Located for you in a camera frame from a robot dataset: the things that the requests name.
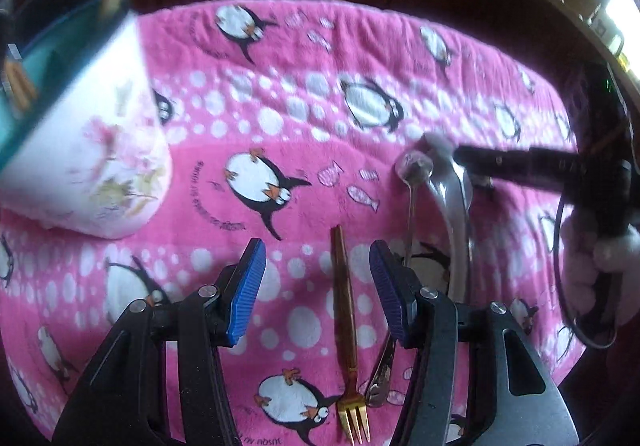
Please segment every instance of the gold fork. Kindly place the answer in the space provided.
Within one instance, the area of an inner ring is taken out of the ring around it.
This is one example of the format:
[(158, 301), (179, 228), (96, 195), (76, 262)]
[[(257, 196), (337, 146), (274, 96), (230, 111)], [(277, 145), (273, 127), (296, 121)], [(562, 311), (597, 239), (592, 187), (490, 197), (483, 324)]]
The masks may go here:
[(353, 318), (353, 292), (347, 253), (344, 248), (342, 227), (338, 225), (331, 231), (334, 261), (334, 312), (337, 329), (338, 360), (344, 376), (344, 394), (336, 402), (342, 429), (353, 446), (353, 430), (358, 442), (362, 444), (360, 422), (367, 442), (370, 442), (369, 419), (364, 396), (358, 393), (358, 349), (356, 348), (355, 320)]

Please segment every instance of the blue gripper pad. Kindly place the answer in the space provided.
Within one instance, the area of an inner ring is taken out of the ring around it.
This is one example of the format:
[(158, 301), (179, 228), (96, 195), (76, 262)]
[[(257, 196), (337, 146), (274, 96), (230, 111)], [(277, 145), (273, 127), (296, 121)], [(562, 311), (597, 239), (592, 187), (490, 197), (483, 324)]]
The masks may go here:
[(267, 250), (264, 242), (259, 238), (252, 238), (225, 288), (225, 293), (232, 296), (228, 303), (226, 328), (226, 337), (231, 346), (238, 343), (246, 332), (266, 263)]
[(418, 316), (416, 295), (422, 285), (415, 272), (395, 259), (384, 240), (369, 248), (369, 269), (376, 285), (389, 332), (404, 347), (412, 347)]

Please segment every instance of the brown fork handle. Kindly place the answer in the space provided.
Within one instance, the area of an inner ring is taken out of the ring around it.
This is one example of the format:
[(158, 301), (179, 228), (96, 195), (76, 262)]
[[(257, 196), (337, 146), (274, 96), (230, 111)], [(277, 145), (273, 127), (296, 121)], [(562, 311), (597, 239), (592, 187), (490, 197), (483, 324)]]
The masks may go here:
[(356, 323), (353, 317), (353, 292), (344, 235), (340, 225), (331, 230), (334, 261), (334, 312), (338, 333), (338, 358), (346, 375), (345, 393), (357, 392), (358, 351), (356, 348)]

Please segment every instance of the pink tablecloth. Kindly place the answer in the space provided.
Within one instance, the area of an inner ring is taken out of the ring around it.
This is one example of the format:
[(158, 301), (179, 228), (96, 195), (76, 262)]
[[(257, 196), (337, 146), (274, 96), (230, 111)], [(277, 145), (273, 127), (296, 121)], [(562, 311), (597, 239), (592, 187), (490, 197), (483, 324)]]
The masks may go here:
[[(406, 223), (407, 190), (392, 172), (398, 154), (425, 130), (456, 143), (571, 149), (562, 101), (494, 48), (347, 3), (210, 2), (142, 17), (140, 28), (153, 86), (167, 100), (170, 193), (148, 226), (119, 241), (46, 231), (2, 212), (14, 272), (0, 290), (0, 326), (18, 392), (50, 437), (79, 372), (129, 301), (183, 298), (258, 236), (268, 262), (252, 320), (222, 352), (242, 440), (343, 444), (333, 406), (342, 378), (329, 229), (341, 223), (346, 232), (364, 385), (386, 332), (369, 245), (385, 238), (401, 252)], [(582, 348), (562, 326), (553, 282), (557, 201), (505, 184), (491, 197), (476, 191), (471, 298), (510, 306), (559, 382)], [(423, 190), (415, 253), (425, 250), (415, 269), (446, 288), (446, 232)], [(169, 346), (180, 438), (175, 361)], [(388, 404), (369, 410), (376, 446), (392, 435), (412, 361), (413, 352), (397, 353)], [(463, 415), (465, 358), (459, 367), (453, 410)], [(308, 401), (315, 417), (305, 415)], [(461, 424), (456, 417), (452, 438)]]

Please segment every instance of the bright window light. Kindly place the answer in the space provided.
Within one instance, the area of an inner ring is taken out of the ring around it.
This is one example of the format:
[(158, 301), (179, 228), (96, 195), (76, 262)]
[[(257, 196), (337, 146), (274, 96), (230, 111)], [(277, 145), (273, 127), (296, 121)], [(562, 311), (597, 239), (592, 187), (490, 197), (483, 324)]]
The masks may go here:
[(610, 0), (605, 9), (625, 37), (622, 51), (629, 67), (640, 77), (640, 10), (634, 0)]

